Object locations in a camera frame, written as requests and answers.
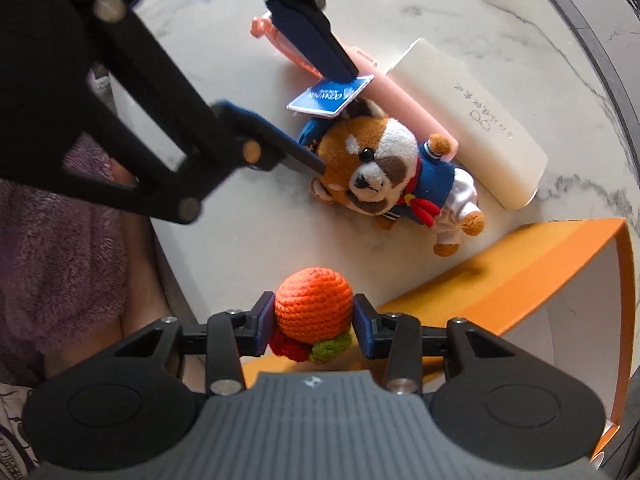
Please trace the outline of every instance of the red neckerchief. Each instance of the red neckerchief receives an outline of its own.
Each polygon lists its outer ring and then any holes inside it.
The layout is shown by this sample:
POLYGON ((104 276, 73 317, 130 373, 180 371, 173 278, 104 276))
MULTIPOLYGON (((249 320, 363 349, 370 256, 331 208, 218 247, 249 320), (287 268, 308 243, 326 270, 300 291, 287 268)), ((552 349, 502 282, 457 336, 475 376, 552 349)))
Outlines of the red neckerchief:
POLYGON ((418 185, 420 170, 422 169, 422 160, 418 157, 418 164, 415 168, 415 175, 404 188, 400 200, 397 205, 407 204, 411 208, 414 216, 427 227, 433 227, 435 224, 434 217, 440 214, 440 208, 430 200, 425 198, 416 198, 413 194, 415 187, 418 185))

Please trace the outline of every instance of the stuffed animal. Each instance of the stuffed animal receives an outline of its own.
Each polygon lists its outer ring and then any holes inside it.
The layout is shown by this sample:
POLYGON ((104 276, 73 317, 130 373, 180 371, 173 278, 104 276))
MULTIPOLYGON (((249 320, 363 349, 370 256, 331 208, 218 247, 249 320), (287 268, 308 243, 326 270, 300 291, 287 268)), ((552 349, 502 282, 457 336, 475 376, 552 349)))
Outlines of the stuffed animal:
POLYGON ((434 134, 419 146, 373 102, 356 99, 335 120, 312 118, 298 141, 326 165, 311 183, 321 202, 377 216, 384 229, 400 217, 426 225, 436 233, 438 256, 456 253, 460 231, 476 236, 484 229, 473 178, 440 160, 451 150, 445 136, 434 134))
POLYGON ((326 363, 351 346, 353 293, 337 272, 321 267, 289 276, 276 292, 274 354, 326 363))

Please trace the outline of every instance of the crocheted orange fruit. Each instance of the crocheted orange fruit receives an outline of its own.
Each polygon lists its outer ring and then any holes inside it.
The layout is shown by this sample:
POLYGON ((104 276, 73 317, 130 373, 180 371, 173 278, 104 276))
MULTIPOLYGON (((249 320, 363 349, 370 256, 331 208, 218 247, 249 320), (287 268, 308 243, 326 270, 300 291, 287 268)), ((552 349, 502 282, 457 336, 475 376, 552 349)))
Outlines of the crocheted orange fruit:
POLYGON ((303 269, 280 285, 275 315, 284 335, 315 345, 348 332, 353 293, 349 283, 334 270, 303 269))

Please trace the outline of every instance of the pink pen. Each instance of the pink pen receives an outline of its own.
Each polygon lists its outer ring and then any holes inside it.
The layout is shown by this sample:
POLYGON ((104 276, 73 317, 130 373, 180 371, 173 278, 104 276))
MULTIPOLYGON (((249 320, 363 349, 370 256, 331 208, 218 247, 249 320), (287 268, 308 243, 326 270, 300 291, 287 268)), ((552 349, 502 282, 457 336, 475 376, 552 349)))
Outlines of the pink pen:
MULTIPOLYGON (((261 18, 254 18, 251 34, 256 38, 266 36, 284 56, 316 77, 321 78, 318 70, 273 26, 269 14, 265 14, 261 18)), ((391 81, 385 73, 380 72, 377 69, 375 60, 357 47, 343 47, 358 67, 358 70, 360 70, 360 75, 375 74, 372 81, 362 91, 363 97, 375 102, 385 113, 409 128, 420 143, 426 142, 432 134, 447 136, 451 143, 452 151, 443 159, 451 160, 458 151, 457 140, 427 110, 422 108, 410 95, 391 81)))

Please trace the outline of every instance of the green crocheted leaf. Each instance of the green crocheted leaf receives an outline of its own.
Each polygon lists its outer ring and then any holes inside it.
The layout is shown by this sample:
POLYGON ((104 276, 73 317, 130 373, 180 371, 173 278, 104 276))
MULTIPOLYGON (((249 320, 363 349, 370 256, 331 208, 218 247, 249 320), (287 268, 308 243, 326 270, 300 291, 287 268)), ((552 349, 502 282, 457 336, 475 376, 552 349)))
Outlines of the green crocheted leaf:
POLYGON ((345 332, 335 339, 316 343, 311 349, 309 360, 313 363, 328 363, 351 346, 351 333, 345 332))

